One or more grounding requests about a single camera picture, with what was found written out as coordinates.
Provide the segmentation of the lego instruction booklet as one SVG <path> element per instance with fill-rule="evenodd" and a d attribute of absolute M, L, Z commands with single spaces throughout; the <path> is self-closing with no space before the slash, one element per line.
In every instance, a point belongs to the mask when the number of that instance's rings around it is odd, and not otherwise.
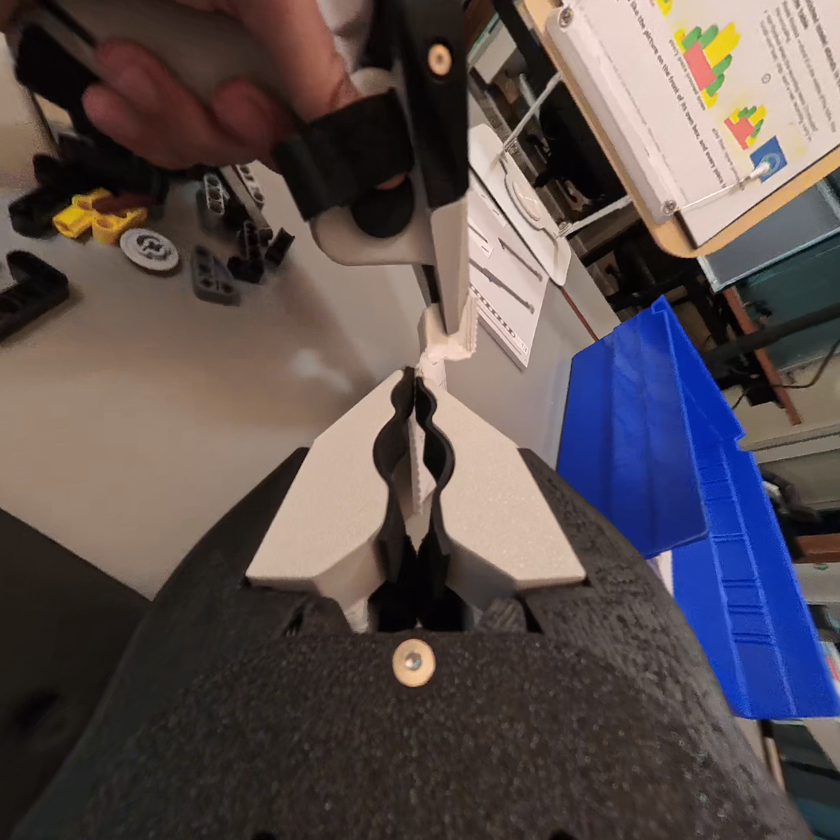
<path fill-rule="evenodd" d="M 469 181 L 470 289 L 495 341 L 521 370 L 529 366 L 548 276 L 494 197 Z"/>

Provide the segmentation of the small white paper bag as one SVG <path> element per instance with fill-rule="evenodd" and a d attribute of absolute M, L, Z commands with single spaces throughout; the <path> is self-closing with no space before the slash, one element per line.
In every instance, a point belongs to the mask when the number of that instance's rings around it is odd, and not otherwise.
<path fill-rule="evenodd" d="M 433 304 L 427 308 L 418 324 L 421 355 L 415 367 L 415 381 L 429 380 L 446 392 L 446 362 L 464 361 L 473 356 L 477 347 L 477 324 L 478 311 L 472 295 L 467 297 L 458 330 L 451 334 L 445 331 L 439 305 Z M 426 499 L 434 491 L 435 482 L 432 473 L 424 464 L 425 432 L 414 413 L 409 416 L 407 430 L 413 511 L 420 513 Z"/>

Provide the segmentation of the pile of mixed lego pieces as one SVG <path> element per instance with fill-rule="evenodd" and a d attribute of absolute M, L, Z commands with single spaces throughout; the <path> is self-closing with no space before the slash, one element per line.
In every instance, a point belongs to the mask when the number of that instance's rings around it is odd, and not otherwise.
<path fill-rule="evenodd" d="M 119 247 L 135 267 L 169 275 L 182 264 L 180 251 L 151 224 L 165 215 L 172 180 L 187 180 L 196 184 L 202 229 L 234 245 L 227 257 L 207 245 L 192 247 L 188 266 L 198 300 L 236 307 L 241 287 L 262 285 L 286 261 L 295 237 L 267 224 L 263 192 L 248 166 L 172 178 L 148 164 L 65 140 L 60 156 L 33 157 L 35 187 L 7 208 L 16 234 L 31 239 L 58 235 Z"/>

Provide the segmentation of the person's left hand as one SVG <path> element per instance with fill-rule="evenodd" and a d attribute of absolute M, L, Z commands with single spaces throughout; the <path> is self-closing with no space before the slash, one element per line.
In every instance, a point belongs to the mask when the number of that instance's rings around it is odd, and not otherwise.
<path fill-rule="evenodd" d="M 244 78 L 225 82 L 206 106 L 169 67 L 131 40 L 97 51 L 99 84 L 83 105 L 103 134 L 147 162 L 180 171 L 195 165 L 260 161 L 299 122 L 310 123 L 361 98 L 351 80 L 370 33 L 368 1 L 184 2 L 237 19 L 268 51 L 283 87 L 275 100 Z"/>

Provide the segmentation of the black angled lego beam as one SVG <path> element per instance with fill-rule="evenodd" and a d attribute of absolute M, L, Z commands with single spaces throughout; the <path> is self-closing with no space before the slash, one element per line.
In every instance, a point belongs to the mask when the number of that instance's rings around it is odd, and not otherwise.
<path fill-rule="evenodd" d="M 1 292 L 1 341 L 30 327 L 70 298 L 69 281 L 61 271 L 21 249 L 6 255 L 13 284 Z"/>

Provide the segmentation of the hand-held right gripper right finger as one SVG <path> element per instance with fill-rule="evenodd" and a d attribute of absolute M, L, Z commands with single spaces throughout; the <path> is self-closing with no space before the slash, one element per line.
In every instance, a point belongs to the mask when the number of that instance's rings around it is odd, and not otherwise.
<path fill-rule="evenodd" d="M 585 581 L 513 441 L 424 377 L 416 380 L 416 419 L 435 477 L 427 544 L 436 587 L 484 611 L 497 599 Z"/>

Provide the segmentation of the wooden instruction sign board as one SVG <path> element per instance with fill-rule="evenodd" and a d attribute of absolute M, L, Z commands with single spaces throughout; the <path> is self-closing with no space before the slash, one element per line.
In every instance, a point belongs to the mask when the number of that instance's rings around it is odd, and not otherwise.
<path fill-rule="evenodd" d="M 524 6 L 672 256 L 714 253 L 838 169 L 838 2 Z"/>

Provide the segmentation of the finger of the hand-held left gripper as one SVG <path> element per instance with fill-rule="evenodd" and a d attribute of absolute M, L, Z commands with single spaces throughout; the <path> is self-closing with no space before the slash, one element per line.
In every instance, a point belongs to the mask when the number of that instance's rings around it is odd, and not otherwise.
<path fill-rule="evenodd" d="M 427 284 L 447 335 L 459 331 L 469 295 L 468 213 L 467 196 L 430 213 L 434 263 Z"/>

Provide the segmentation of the blue plastic bin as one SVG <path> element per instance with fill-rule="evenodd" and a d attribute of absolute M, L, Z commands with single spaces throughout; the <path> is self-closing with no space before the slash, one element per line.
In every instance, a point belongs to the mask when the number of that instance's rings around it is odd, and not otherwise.
<path fill-rule="evenodd" d="M 838 718 L 838 674 L 755 457 L 664 297 L 575 355 L 559 475 L 673 594 L 740 718 Z"/>

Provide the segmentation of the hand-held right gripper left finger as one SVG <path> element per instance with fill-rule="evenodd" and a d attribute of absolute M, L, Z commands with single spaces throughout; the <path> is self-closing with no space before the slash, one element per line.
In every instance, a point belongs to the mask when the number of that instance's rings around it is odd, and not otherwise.
<path fill-rule="evenodd" d="M 245 573 L 248 583 L 335 601 L 368 631 L 369 601 L 395 582 L 413 513 L 408 421 L 415 371 L 391 374 L 320 434 Z"/>

